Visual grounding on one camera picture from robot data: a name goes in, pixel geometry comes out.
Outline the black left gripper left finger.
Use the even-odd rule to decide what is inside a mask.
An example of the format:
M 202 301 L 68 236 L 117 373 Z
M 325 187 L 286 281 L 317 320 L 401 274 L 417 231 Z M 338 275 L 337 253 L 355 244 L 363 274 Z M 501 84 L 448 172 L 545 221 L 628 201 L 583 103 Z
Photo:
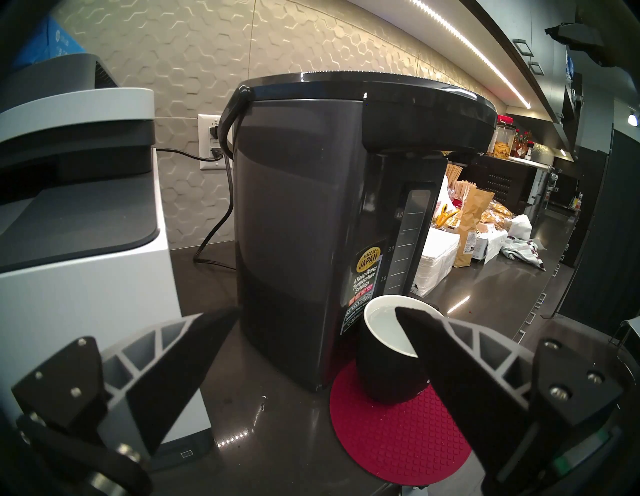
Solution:
M 153 455 L 200 388 L 241 311 L 229 306 L 139 330 L 99 351 L 76 338 L 12 388 L 28 422 L 89 446 Z

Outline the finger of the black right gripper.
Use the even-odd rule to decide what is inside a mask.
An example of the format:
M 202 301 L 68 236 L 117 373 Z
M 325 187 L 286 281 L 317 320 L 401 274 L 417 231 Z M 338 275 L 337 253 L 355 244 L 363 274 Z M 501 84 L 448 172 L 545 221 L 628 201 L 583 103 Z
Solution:
M 574 51 L 588 51 L 603 47 L 597 29 L 580 23 L 561 23 L 545 29 L 545 34 Z

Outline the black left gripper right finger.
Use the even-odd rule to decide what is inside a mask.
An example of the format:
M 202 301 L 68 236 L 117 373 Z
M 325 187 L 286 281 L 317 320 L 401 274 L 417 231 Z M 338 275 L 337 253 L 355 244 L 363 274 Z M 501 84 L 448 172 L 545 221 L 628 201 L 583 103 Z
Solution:
M 436 395 L 484 483 L 590 483 L 619 449 L 623 387 L 555 337 L 534 353 L 483 326 L 398 306 Z

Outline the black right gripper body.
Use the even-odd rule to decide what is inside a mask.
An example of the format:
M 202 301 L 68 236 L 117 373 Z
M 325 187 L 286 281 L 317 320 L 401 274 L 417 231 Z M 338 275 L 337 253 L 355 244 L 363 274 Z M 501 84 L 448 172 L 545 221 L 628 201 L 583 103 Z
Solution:
M 639 19 L 625 1 L 576 1 L 578 16 L 600 35 L 604 67 L 639 67 Z

